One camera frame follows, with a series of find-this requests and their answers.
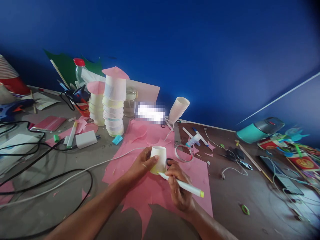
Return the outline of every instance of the red packet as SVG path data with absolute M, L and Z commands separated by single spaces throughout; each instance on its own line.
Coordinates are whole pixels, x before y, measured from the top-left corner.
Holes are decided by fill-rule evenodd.
M 49 116 L 46 119 L 42 120 L 38 124 L 34 125 L 31 130 L 40 130 L 40 131 L 55 131 L 58 127 L 60 127 L 66 118 Z

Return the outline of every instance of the glass jar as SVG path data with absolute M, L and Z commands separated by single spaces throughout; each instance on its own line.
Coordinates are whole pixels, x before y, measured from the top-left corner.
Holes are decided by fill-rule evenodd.
M 127 87 L 126 100 L 124 101 L 123 115 L 133 117 L 136 115 L 137 91 L 133 87 Z

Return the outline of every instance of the white marker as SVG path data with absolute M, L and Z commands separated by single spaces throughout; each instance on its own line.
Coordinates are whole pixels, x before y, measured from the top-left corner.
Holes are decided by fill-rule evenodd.
M 192 128 L 197 134 L 200 134 L 195 128 Z M 209 144 L 206 142 L 206 140 L 204 140 L 204 138 L 201 136 L 201 140 L 203 141 L 203 143 L 209 147 Z
M 187 130 L 185 127 L 183 127 L 182 129 L 186 132 L 186 134 L 188 134 L 188 136 L 190 137 L 190 139 L 193 138 L 193 136 L 188 132 L 188 130 Z
M 164 173 L 158 172 L 158 174 L 163 177 L 165 180 L 169 179 L 169 176 L 165 175 Z M 187 190 L 188 192 L 193 193 L 194 195 L 197 195 L 198 197 L 204 198 L 204 192 L 201 191 L 199 188 L 196 188 L 188 183 L 182 182 L 178 179 L 176 179 L 179 186 L 182 187 L 183 189 Z
M 77 122 L 74 122 L 71 133 L 70 133 L 70 137 L 68 139 L 68 143 L 67 143 L 67 148 L 71 148 L 72 147 L 72 142 L 74 139 L 74 134 L 76 133 L 76 129 L 77 129 Z

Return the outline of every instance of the person's right hand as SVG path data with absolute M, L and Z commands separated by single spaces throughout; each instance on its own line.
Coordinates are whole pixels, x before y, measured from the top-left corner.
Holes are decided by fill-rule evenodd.
M 180 211 L 190 213 L 195 209 L 192 193 L 183 188 L 180 188 L 176 179 L 192 185 L 191 179 L 182 171 L 178 162 L 174 160 L 168 160 L 168 164 L 171 164 L 171 166 L 168 171 L 165 172 L 165 174 L 169 176 L 168 182 L 171 188 L 171 198 L 173 204 Z

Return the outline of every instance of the red bottle cap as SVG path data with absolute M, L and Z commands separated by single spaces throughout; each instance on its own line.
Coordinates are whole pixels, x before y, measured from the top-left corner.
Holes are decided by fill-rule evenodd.
M 84 67 L 86 64 L 84 63 L 84 60 L 81 59 L 81 58 L 74 58 L 73 59 L 74 63 L 77 65 L 77 66 L 81 66 L 81 67 Z

